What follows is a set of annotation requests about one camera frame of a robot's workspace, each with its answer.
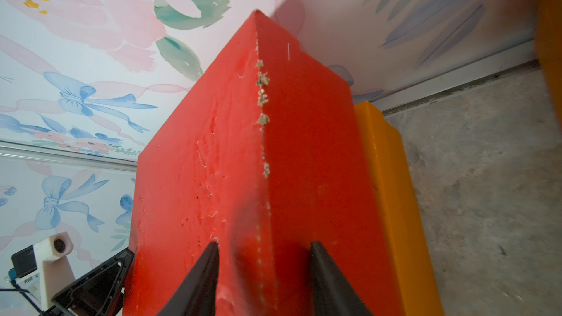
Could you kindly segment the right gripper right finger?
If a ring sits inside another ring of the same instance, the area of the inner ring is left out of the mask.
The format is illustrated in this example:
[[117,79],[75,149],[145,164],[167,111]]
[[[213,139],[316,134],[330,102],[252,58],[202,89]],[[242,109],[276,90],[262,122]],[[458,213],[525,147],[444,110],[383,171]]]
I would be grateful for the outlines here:
[[314,315],[373,315],[320,241],[311,242],[310,273]]

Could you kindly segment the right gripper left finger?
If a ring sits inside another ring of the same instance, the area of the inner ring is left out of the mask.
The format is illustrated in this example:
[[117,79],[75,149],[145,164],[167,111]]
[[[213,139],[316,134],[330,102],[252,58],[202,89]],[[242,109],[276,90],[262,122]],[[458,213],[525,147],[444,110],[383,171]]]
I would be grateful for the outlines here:
[[219,244],[212,241],[157,315],[215,316],[219,269]]

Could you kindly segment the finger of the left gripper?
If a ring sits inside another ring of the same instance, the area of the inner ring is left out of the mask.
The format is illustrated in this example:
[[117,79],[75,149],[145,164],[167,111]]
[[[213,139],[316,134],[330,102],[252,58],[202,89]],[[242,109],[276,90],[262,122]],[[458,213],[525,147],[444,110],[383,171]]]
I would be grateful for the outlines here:
[[68,285],[51,299],[51,314],[117,315],[124,305],[124,285],[133,258],[134,253],[125,248]]

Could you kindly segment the red shoebox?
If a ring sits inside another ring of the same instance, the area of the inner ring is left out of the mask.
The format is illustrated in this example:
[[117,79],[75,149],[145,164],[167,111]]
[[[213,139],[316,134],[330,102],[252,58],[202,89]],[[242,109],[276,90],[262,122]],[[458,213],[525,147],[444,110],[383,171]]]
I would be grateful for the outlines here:
[[404,313],[350,87],[260,11],[138,159],[123,313],[156,315],[212,241],[218,315],[311,315],[313,241]]

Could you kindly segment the orange shoebox in middle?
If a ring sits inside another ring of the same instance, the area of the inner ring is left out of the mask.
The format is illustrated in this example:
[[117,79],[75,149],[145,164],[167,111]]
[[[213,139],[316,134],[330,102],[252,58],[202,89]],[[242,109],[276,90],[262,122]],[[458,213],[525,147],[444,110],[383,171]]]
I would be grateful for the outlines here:
[[354,106],[406,315],[443,315],[402,137],[369,102]]

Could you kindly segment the orange shoebox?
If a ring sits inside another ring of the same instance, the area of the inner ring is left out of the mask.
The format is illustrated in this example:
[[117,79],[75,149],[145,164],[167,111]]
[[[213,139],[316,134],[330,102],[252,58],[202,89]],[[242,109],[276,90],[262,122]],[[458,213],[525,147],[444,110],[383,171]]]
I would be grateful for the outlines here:
[[561,0],[538,0],[535,49],[557,119],[561,120]]
[[406,315],[443,315],[402,137],[369,102],[354,106]]

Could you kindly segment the orange shoebox at right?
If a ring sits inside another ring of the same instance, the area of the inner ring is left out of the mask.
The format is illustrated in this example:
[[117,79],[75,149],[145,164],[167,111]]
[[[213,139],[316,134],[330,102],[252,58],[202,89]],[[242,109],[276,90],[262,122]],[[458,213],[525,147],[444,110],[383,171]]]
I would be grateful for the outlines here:
[[561,0],[538,0],[535,49],[557,119],[561,120]]

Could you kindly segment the left corner aluminium post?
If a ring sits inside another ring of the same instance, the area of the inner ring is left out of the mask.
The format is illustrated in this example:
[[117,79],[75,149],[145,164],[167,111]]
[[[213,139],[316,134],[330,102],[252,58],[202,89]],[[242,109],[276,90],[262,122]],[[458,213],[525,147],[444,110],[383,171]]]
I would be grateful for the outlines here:
[[129,160],[80,154],[77,152],[48,149],[40,146],[29,146],[5,141],[1,142],[1,156],[31,160],[35,162],[52,162],[57,164],[103,168],[116,171],[136,172],[137,170],[137,162]]

